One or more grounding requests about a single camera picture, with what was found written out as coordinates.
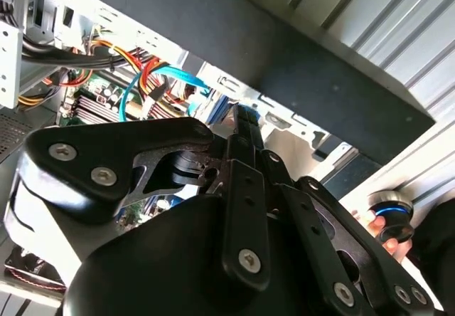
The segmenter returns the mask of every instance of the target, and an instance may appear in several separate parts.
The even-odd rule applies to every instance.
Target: red cable
[[[62,286],[62,287],[53,287],[53,286],[49,286],[49,285],[41,285],[41,284],[38,284],[38,283],[34,283],[34,282],[31,282],[30,280],[27,280],[23,277],[21,277],[18,273],[14,272],[12,269],[9,269],[9,272],[14,276],[16,277],[17,279],[27,283],[27,284],[30,284],[30,285],[33,285],[33,286],[36,286],[38,288],[43,288],[43,289],[48,289],[48,290],[66,290],[66,287]]]

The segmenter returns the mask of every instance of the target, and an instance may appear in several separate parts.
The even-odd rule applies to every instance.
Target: ventilation grille
[[[32,126],[0,112],[0,162],[22,143],[22,139],[32,129]]]

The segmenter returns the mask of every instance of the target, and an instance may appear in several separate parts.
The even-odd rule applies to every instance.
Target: wire bundle
[[[58,82],[60,82],[65,76],[68,76],[68,69],[62,69],[60,70],[60,74],[58,77]],[[54,85],[53,81],[49,78],[46,78],[46,82],[51,85],[50,90],[48,90],[46,93],[41,93],[41,94],[35,94],[35,95],[29,95],[29,96],[20,96],[18,98],[18,101],[21,105],[21,109],[25,111],[32,110],[35,107],[38,107],[39,105],[45,103],[47,100],[55,97],[59,92],[62,87],[61,84],[59,85]]]
[[[13,6],[6,4],[3,1],[0,1],[0,19],[12,26],[15,26],[16,28],[18,27],[18,23],[13,15]],[[126,100],[129,92],[132,90],[137,81],[139,81],[139,93],[143,104],[145,104],[145,106],[147,106],[147,104],[150,105],[150,111],[145,114],[145,117],[151,116],[153,118],[182,116],[182,114],[178,113],[178,110],[172,107],[172,105],[181,104],[185,99],[182,99],[182,97],[176,99],[171,97],[170,90],[172,88],[169,87],[168,78],[166,76],[171,76],[177,80],[182,80],[183,82],[190,83],[194,86],[207,87],[201,80],[183,72],[178,68],[169,66],[168,63],[161,62],[158,58],[149,55],[142,49],[137,48],[133,51],[125,51],[109,41],[100,39],[101,31],[98,31],[98,33],[93,36],[93,30],[90,37],[85,38],[84,41],[86,44],[86,52],[89,55],[80,54],[76,50],[71,52],[56,48],[49,44],[36,43],[27,35],[23,35],[22,59],[24,61],[81,70],[76,78],[73,80],[67,80],[66,82],[62,82],[61,79],[63,77],[60,77],[58,82],[56,82],[56,80],[51,80],[50,78],[43,79],[43,82],[46,85],[51,86],[50,90],[43,94],[19,97],[19,102],[24,110],[30,110],[31,108],[39,106],[51,97],[54,97],[59,92],[61,87],[72,88],[84,85],[90,79],[94,70],[110,70],[113,72],[115,68],[124,65],[130,65],[137,73],[137,78],[132,81],[129,86],[129,90],[123,94],[123,105],[121,104],[119,109],[121,120],[126,119]],[[95,49],[98,47],[110,48],[119,55],[93,55],[95,53]],[[65,69],[66,76],[68,76],[68,73],[69,70]],[[154,100],[149,96],[155,88],[160,87],[163,84],[168,86],[168,90],[165,92],[163,99],[154,102]]]

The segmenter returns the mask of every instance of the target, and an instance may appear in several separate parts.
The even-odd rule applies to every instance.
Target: corrugated metal wall
[[[402,82],[437,121],[344,198],[348,208],[382,189],[404,191],[426,210],[453,194],[455,0],[255,1],[295,26],[310,22],[325,29]]]

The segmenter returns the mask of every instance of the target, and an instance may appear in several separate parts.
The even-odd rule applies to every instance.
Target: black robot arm
[[[116,234],[122,206],[185,184],[199,194]],[[290,178],[242,107],[228,139],[192,118],[34,132],[5,222],[69,285],[64,315],[434,312],[319,182]]]

